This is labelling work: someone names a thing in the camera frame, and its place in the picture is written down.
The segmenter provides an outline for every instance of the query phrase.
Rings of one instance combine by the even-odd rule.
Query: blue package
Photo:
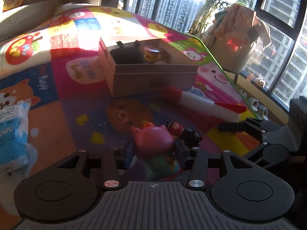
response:
[[[0,110],[0,170],[7,173],[29,162],[25,151],[29,109],[29,103],[20,103]]]

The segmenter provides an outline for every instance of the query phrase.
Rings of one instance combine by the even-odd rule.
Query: window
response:
[[[129,0],[128,2],[128,11],[134,12],[138,0]],[[204,2],[205,0],[141,0],[139,15],[184,33],[190,29]]]
[[[305,41],[306,36],[306,31],[303,31],[298,39],[300,44],[298,44],[284,76],[273,92],[286,106],[289,106],[292,98],[298,98],[300,95],[307,97],[307,46],[301,44]],[[291,87],[290,91],[285,88],[285,84]]]
[[[300,4],[300,0],[265,0],[264,10],[294,27],[297,18],[297,4]]]
[[[262,51],[262,45],[257,46],[257,50],[252,53],[244,71],[253,74],[254,78],[261,77],[266,82],[265,87],[269,88],[274,81],[289,48],[282,43],[292,42],[293,40],[284,33],[268,25],[271,32],[272,44]]]

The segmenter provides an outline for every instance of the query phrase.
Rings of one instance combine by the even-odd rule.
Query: open box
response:
[[[110,54],[118,48],[116,41],[132,47],[135,40],[135,37],[121,36],[100,38],[99,62],[112,97],[161,92],[167,86],[191,89],[199,65],[161,39],[138,38],[140,50],[144,52],[144,46],[159,47],[163,49],[162,60],[169,64],[117,65]]]

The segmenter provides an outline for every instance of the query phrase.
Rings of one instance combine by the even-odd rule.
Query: cartoon apple print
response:
[[[39,43],[37,41],[42,38],[41,36],[34,40],[34,37],[29,35],[12,43],[5,54],[7,63],[10,65],[19,65],[28,60],[34,51],[39,51]]]

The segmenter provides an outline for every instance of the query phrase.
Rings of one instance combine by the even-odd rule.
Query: clothes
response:
[[[234,49],[242,45],[251,45],[254,41],[258,41],[259,37],[263,42],[263,48],[271,44],[270,29],[256,16],[255,11],[235,3],[225,8],[223,12],[225,13],[218,13],[216,20],[213,21],[214,24],[206,32],[198,35],[207,47],[211,47],[215,38],[227,38],[227,42],[241,44]]]

